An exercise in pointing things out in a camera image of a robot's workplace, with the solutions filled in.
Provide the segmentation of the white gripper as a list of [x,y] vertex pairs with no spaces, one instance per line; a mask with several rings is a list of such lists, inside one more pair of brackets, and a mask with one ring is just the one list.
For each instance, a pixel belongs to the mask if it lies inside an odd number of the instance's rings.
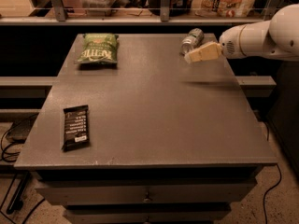
[[221,54],[228,59],[237,59],[242,57],[240,50],[240,27],[236,26],[224,31],[219,42],[207,42],[200,47],[189,51],[184,59],[187,63],[196,63],[218,59]]

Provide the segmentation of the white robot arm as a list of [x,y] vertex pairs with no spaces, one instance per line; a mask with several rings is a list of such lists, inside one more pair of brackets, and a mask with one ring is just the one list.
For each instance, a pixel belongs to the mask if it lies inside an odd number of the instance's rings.
[[227,59],[263,57],[271,60],[299,60],[299,5],[280,9],[271,20],[234,26],[224,31],[218,42],[206,42],[192,49],[187,63]]

